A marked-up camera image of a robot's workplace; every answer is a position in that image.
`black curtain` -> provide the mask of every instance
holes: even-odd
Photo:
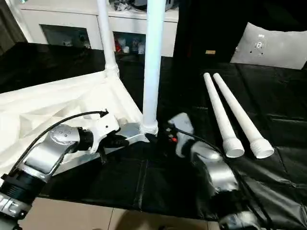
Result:
[[[0,0],[0,55],[26,39],[15,21],[5,0]]]
[[[267,30],[307,30],[305,1],[180,0],[174,59],[195,67],[229,62],[248,22]]]

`white pvc pipe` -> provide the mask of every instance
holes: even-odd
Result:
[[[271,156],[274,149],[268,140],[264,139],[249,116],[246,114],[240,103],[236,100],[235,96],[231,93],[228,86],[218,73],[213,75],[217,85],[219,86],[223,96],[225,97],[229,107],[238,120],[241,128],[250,142],[250,148],[259,159]]]
[[[113,39],[112,32],[109,25],[109,16],[107,13],[106,0],[97,0],[98,5],[98,19],[100,35],[102,38],[102,45],[104,48],[105,60],[106,60],[106,70],[118,72],[118,66],[115,61],[115,55],[113,50]]]
[[[223,138],[223,148],[227,157],[235,158],[244,154],[244,148],[241,141],[236,137],[234,130],[230,124],[226,111],[223,107],[219,94],[213,84],[209,73],[204,75],[209,98],[213,107],[217,125]]]
[[[158,132],[156,113],[164,14],[165,0],[148,0],[142,133]]]

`pipe end cap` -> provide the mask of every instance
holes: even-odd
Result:
[[[269,141],[264,138],[251,142],[250,148],[258,159],[267,158],[274,153],[274,148]]]
[[[223,142],[223,148],[226,156],[229,158],[241,157],[244,154],[244,148],[238,138],[230,138]]]
[[[157,121],[155,121],[153,123],[153,125],[151,125],[151,126],[144,125],[144,124],[140,125],[140,132],[143,133],[143,134],[150,133],[150,134],[157,136],[158,130],[159,130],[159,128],[158,128],[158,122]]]

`glass cabinet door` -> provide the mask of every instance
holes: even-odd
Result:
[[[91,48],[86,28],[40,25],[48,44]]]

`table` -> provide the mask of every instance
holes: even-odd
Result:
[[[142,109],[144,56],[117,55],[120,77]],[[17,44],[0,57],[0,92],[104,69],[102,51]],[[307,72],[243,64],[190,70],[189,62],[163,57],[157,117],[160,124],[186,112],[195,133],[222,147],[202,78],[219,72],[256,127],[275,147],[257,160],[230,109],[226,112],[246,153],[231,159],[278,229],[307,228]],[[137,143],[54,176],[42,197],[164,215],[215,220],[199,178],[184,159],[160,145]]]

